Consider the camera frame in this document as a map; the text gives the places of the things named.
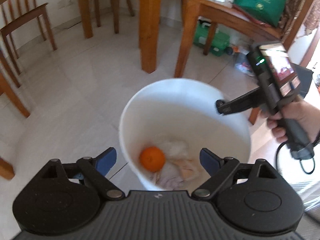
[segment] green box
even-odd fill
[[[208,36],[208,32],[209,32],[209,26],[207,24],[198,23],[193,43],[196,46],[203,48]],[[224,53],[226,47],[229,46],[229,43],[230,43],[230,36],[223,32],[218,31],[215,34],[214,39],[211,43],[210,52],[220,57]]]

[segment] electrical outlet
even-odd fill
[[[66,0],[61,0],[58,2],[58,9],[61,9],[66,6]]]

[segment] wooden table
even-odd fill
[[[89,0],[78,0],[86,39],[93,36]],[[140,0],[140,53],[141,67],[147,73],[156,70],[156,54],[161,0]]]

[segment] table leg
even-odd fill
[[[140,0],[141,67],[147,73],[156,70],[161,0]]]
[[[253,108],[252,111],[251,111],[251,114],[249,116],[249,122],[254,125],[258,119],[258,116],[259,116],[259,113],[260,113],[260,108],[259,107],[256,107],[256,108]]]
[[[184,17],[184,27],[177,60],[174,77],[180,78],[183,76],[184,69],[187,64],[189,53],[192,47],[192,42],[195,36],[198,16],[200,11],[200,3],[193,2],[192,0],[186,1],[186,12]]]
[[[96,15],[97,27],[101,27],[99,0],[94,0],[94,13]]]
[[[211,26],[209,28],[209,32],[208,32],[208,36],[207,36],[207,40],[205,42],[204,48],[203,48],[203,55],[208,55],[210,48],[211,48],[211,44],[212,41],[214,39],[214,36],[216,34],[216,29],[217,29],[218,24],[215,22],[211,22]]]
[[[79,10],[81,15],[82,27],[84,31],[84,37],[86,39],[93,36],[92,25],[90,21],[90,9],[89,9],[89,0],[78,0]]]

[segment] orange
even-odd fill
[[[148,147],[140,154],[140,163],[148,171],[157,172],[165,163],[163,152],[157,147]]]

